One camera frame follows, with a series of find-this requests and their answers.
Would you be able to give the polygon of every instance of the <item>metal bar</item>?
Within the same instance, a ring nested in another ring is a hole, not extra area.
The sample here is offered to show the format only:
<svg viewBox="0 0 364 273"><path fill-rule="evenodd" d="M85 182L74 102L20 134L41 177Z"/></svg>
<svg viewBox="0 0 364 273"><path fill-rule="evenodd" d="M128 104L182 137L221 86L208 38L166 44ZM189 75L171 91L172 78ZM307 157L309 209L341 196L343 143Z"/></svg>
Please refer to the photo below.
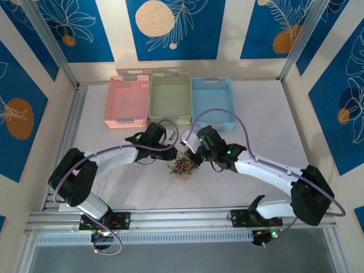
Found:
<svg viewBox="0 0 364 273"><path fill-rule="evenodd" d="M19 3L58 67L64 72L69 83L74 88L77 88L77 80L68 65L67 59L49 29L47 22L37 8L36 3L32 0L19 0Z"/></svg>
<svg viewBox="0 0 364 273"><path fill-rule="evenodd" d="M304 47L306 46L312 32L315 30L317 24L319 23L322 14L324 13L326 7L328 6L330 0L313 0L315 3L312 5L312 9L307 15L307 19L302 26L302 29L292 46L291 51L287 56L287 61L284 64L278 79L280 81L285 81L288 77L291 69L296 64L298 58L300 57Z"/></svg>
<svg viewBox="0 0 364 273"><path fill-rule="evenodd" d="M341 243L341 237L334 228L323 229L336 272L353 273L348 254Z"/></svg>
<svg viewBox="0 0 364 273"><path fill-rule="evenodd" d="M202 231L202 230L236 230L227 219L232 209L242 208L211 208L211 209L164 209L164 210L129 210L130 230L137 232L168 232L168 231ZM283 227L293 221L292 217L283 218ZM48 233L90 233L79 231L80 212L35 212L31 213L26 226L26 234ZM334 228L333 217L324 217L317 227L309 226L301 221L293 228ZM244 230L261 229L261 227L242 228Z"/></svg>
<svg viewBox="0 0 364 273"><path fill-rule="evenodd" d="M12 273L29 272L37 241L37 235L24 236L23 247L19 251Z"/></svg>
<svg viewBox="0 0 364 273"><path fill-rule="evenodd" d="M58 149L58 154L53 169L57 167L62 157L70 148L72 148L73 144L75 143L75 138L77 135L76 133L78 126L80 124L81 114L84 108L87 90L88 90L88 85L81 84L73 96L72 104L68 112L68 118L64 127L61 144ZM50 202L52 200L52 197L53 197L53 189L48 185L43 196L43 202L40 210L59 207L58 205L54 206L54 204Z"/></svg>
<svg viewBox="0 0 364 273"><path fill-rule="evenodd" d="M252 242L251 230L194 231L169 233L131 233L118 235L123 245L166 244L166 243L216 243ZM47 234L39 237L37 246L85 246L91 244L90 234ZM98 245L115 245L118 241L108 238Z"/></svg>

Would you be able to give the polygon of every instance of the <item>white platform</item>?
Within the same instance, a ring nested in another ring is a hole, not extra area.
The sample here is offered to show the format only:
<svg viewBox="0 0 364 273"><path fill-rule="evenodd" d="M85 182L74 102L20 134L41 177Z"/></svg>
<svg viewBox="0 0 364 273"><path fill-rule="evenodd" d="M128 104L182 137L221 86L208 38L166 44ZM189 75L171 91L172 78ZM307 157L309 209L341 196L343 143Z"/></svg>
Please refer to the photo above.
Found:
<svg viewBox="0 0 364 273"><path fill-rule="evenodd" d="M237 115L246 124L253 152L283 164L306 167L307 158L280 81L239 80L233 81L233 88ZM108 128L103 120L106 94L107 84L89 86L75 141L81 151L114 146L144 130ZM189 126L179 128L183 132ZM246 144L239 124L233 131L220 134L227 143ZM180 144L176 147L183 150ZM250 176L231 171L216 173L208 163L182 181L169 175L163 161L149 166L128 164L103 173L96 178L93 192L113 209L240 206L261 194L285 195Z"/></svg>

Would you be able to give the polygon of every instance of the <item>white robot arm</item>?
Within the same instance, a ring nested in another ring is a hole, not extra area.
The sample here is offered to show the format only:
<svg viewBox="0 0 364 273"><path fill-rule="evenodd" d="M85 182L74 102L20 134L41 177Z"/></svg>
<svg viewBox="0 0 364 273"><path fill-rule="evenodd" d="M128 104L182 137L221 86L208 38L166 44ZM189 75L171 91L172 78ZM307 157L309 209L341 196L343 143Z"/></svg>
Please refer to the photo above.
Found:
<svg viewBox="0 0 364 273"><path fill-rule="evenodd" d="M244 146L226 144L211 126L201 129L197 135L186 131L181 137L181 144L188 148L185 155L197 167L203 161L215 162L222 169L254 176L285 192L287 198L284 200L267 200L264 196L256 198L250 209L262 219L298 217L309 225L320 223L331 201L302 181L301 176L334 197L321 172L314 166L309 165L305 169L290 167L253 155Z"/></svg>
<svg viewBox="0 0 364 273"><path fill-rule="evenodd" d="M77 207L87 215L108 225L113 218L110 216L113 211L91 192L95 176L106 170L147 157L174 160L177 149L173 145L167 144L174 134L174 131L166 130L162 125L153 122L145 132L125 139L116 148L105 149L103 153L70 149L54 170L49 179L49 185L57 191L68 206ZM85 162L64 179L66 173L81 160L85 160Z"/></svg>

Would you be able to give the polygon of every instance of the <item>purple cable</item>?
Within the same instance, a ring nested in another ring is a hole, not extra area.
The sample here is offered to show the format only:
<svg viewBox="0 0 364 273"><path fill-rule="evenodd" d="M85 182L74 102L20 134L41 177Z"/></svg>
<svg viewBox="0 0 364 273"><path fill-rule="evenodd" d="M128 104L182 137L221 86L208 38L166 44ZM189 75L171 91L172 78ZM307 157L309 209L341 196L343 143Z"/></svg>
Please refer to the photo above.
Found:
<svg viewBox="0 0 364 273"><path fill-rule="evenodd" d="M175 129L176 129L176 133L177 133L177 136L176 136L176 139L175 141L168 147L165 147L165 148L153 148L153 147L148 147L148 146L145 146L145 145L134 145L134 144L127 144L127 145L123 145L123 146L114 146L114 147L110 147L110 148L107 148L107 149L104 149L104 150L101 150L99 152L96 152L96 154L91 154L89 156L86 156L84 157L83 159L81 159L79 162L77 162L71 169L69 169L69 171L62 177L61 181L59 181L57 187L55 188L55 192L53 194L53 202L56 203L56 204L62 204L62 203L65 203L65 202L60 202L60 201L57 201L56 199L56 196L58 194L58 191L59 189L62 187L62 185L64 184L64 182L66 181L66 179L68 178L68 176L76 169L78 168L80 165L82 165L82 163L84 163L85 161L89 160L90 158L93 158L97 155L101 155L101 154L104 154L106 152L110 152L110 151L114 151L114 150L117 150L117 149L123 149L123 148L129 148L129 147L133 147L133 148L144 148L144 149L147 149L147 150L151 150L151 151L167 151L171 148L173 148L177 141L179 140L179 132L178 132L178 127L177 125L170 121L169 119L162 119L159 123L162 123L164 121L167 121L169 123L171 123ZM104 253L104 252L100 252L98 251L95 246L93 245L93 248L95 249L96 252L98 252L99 254L102 254L102 255L108 255L108 256L112 256L112 255L117 255L121 252L122 250L122 242L121 242L121 239L111 230L109 229L108 227L106 227L105 225L103 225L102 223L100 223L99 221L97 221L96 219L94 219L92 216L88 215L87 213L83 212L88 218L90 218L90 220L92 220L93 222L95 222L97 225L100 225L103 229L109 231L112 233L113 236L116 237L116 239L119 241L120 243L120 248L118 251L114 252L114 253Z"/></svg>
<svg viewBox="0 0 364 273"><path fill-rule="evenodd" d="M193 124L192 124L192 126L191 126L191 129L190 129L190 131L189 131L189 134L188 134L188 135L187 135L187 137L186 137L186 140L188 140L188 139L189 139L189 137L190 137L190 135L192 134L192 130L193 130L193 128L194 128L194 126L195 126L196 122L198 121L198 119L199 119L199 118L201 118L204 114L206 114L206 113L208 113L208 112L212 112L212 111L222 111L222 112L226 112L226 113L229 113L230 115L234 116L234 117L237 119L237 121L240 123L240 125L243 127L243 130L244 130L244 134L245 134L245 138L246 138L246 146L247 146L247 150L248 150L248 152L249 152L250 156L251 156L252 158L255 158L255 155L253 154L253 152L252 152L252 150L251 150L251 147L250 147L249 137L248 137L248 133L247 133L247 130L246 130L246 128L245 128L244 123L243 123L243 122L241 121L241 119L240 119L238 116L236 116L234 113L232 113L232 112L230 112L230 111L228 111L228 110L225 110L225 109L220 109L220 108L209 109L209 110L206 110L206 111L202 112L200 115L198 115L198 117L196 118L196 120L194 121L194 123L193 123ZM266 162L266 161L261 160L261 159L258 159L258 161L259 161L259 162L261 162L261 163L263 163L264 165L266 165L266 166L268 166L268 167L272 167L272 168L274 168L274 169L277 169L278 171L288 172L288 170L287 170L287 169L282 168L282 167L280 167L280 166L277 166L277 165L275 165L275 164L272 164L272 163ZM341 213L340 213L340 214L339 214L339 213L326 212L326 215L329 215L329 216L337 216L337 217L344 217L344 216L346 215L346 212L345 212L344 208L343 208L343 207L339 204L339 202L337 202L337 201L335 200L335 198L333 198L331 195L329 195L329 194L328 194L327 192L325 192L323 189L321 189L320 187L318 187L317 185L315 185L314 183L312 183L312 182L311 182L311 181L309 181L308 179L306 179L306 178L304 178L304 177L302 177L302 176L300 176L300 175L298 175L298 174L296 174L296 173L294 173L294 172L292 172L292 175L293 175L294 177L298 178L298 179L303 180L304 182L306 182L307 184L309 184L310 186L312 186L314 189L316 189L317 191L319 191L320 193L322 193L322 194L323 194L323 195L324 195L327 199L329 199L332 203L334 203L334 204L335 204L335 205L339 208L339 210L341 211Z"/></svg>
<svg viewBox="0 0 364 273"><path fill-rule="evenodd" d="M105 253L105 252L101 252L96 248L96 240L94 241L94 244L92 245L92 248L95 250L96 253L99 253L101 255L106 255L106 256L113 256L113 255L117 255L121 252L121 250L123 249L123 243L121 241L121 239L119 238L119 236L117 236L117 234L115 232L113 232L111 229L109 229L107 226L103 225L102 223L100 223L99 221L97 221L96 219L94 219L91 215L88 215L87 213L84 213L84 215L86 215L91 221L93 221L96 225L99 225L100 227L102 227L103 229L109 231L112 233L112 235L119 241L119 249L116 252L113 253Z"/></svg>

